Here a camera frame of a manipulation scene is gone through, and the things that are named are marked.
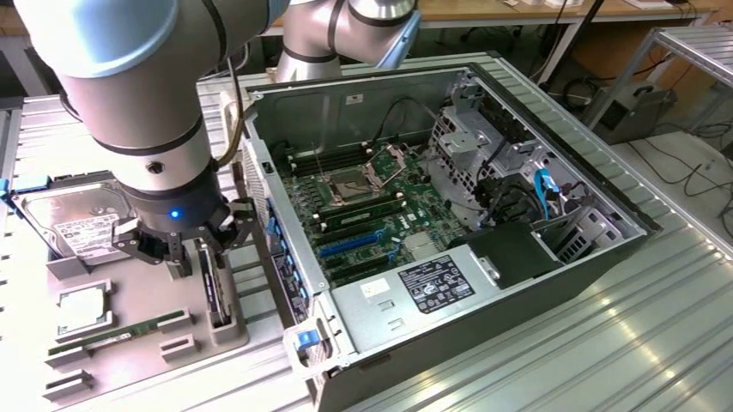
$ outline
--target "power supply label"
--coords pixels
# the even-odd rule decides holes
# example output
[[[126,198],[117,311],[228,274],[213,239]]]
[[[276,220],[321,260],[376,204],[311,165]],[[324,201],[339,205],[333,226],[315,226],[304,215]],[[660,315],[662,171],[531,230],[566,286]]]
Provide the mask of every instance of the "power supply label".
[[[475,294],[450,255],[399,272],[399,279],[421,313],[432,313]]]

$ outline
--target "ram slot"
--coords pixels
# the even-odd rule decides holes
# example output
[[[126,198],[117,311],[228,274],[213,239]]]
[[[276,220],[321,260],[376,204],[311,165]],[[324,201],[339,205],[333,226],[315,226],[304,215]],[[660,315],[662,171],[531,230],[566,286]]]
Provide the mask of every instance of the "ram slot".
[[[372,206],[375,204],[384,204],[384,203],[388,203],[389,201],[392,201],[393,199],[399,198],[401,195],[400,194],[391,194],[391,195],[381,195],[379,197],[375,197],[372,199],[368,199],[368,200],[364,200],[361,202],[357,202],[357,203],[351,203],[351,204],[347,204],[336,209],[329,209],[329,210],[319,210],[317,211],[317,216],[320,217],[320,219],[324,219],[327,217],[331,217],[331,216],[335,216],[335,215],[339,215],[341,213],[348,213],[351,212],[352,210],[357,210],[357,209],[361,209],[364,208],[365,206]]]
[[[320,222],[320,232],[328,233],[333,230],[356,226],[368,221],[375,221],[376,219],[389,217],[401,211],[404,211],[403,199],[395,199],[384,204],[365,206],[364,208],[352,210],[351,212],[328,216]]]
[[[293,176],[311,176],[319,172],[329,172],[344,167],[361,165],[367,162],[368,155],[363,148],[351,148],[291,160]]]

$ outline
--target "chipset heatsink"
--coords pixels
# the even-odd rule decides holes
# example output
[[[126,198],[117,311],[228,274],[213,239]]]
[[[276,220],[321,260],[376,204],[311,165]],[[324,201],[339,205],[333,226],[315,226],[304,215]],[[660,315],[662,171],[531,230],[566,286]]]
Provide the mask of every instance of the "chipset heatsink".
[[[428,258],[439,253],[435,242],[427,232],[419,232],[407,236],[403,240],[407,251],[412,254],[415,260]]]

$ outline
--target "robotic arm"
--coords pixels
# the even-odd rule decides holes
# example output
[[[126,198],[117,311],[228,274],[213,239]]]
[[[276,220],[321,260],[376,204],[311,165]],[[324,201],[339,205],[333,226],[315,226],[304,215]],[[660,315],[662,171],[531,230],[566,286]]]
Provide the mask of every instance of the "robotic arm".
[[[396,69],[415,40],[415,0],[292,0],[277,81],[341,73],[337,55]]]
[[[288,0],[14,3],[137,216],[117,223],[114,247],[177,265],[184,276],[181,241],[201,239],[220,253],[241,246],[255,218],[249,201],[221,196],[196,81],[269,27]],[[415,0],[292,4],[280,80],[337,74],[336,52],[399,65],[416,32]],[[313,64],[327,70],[307,69]]]

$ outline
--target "screw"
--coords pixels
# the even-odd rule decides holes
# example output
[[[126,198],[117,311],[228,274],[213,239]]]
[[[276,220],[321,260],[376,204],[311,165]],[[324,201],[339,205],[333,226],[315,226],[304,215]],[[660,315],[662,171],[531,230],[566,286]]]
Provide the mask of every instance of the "screw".
[[[162,163],[160,163],[158,161],[152,161],[150,163],[148,163],[145,165],[145,169],[152,174],[160,174],[165,169],[165,165]]]

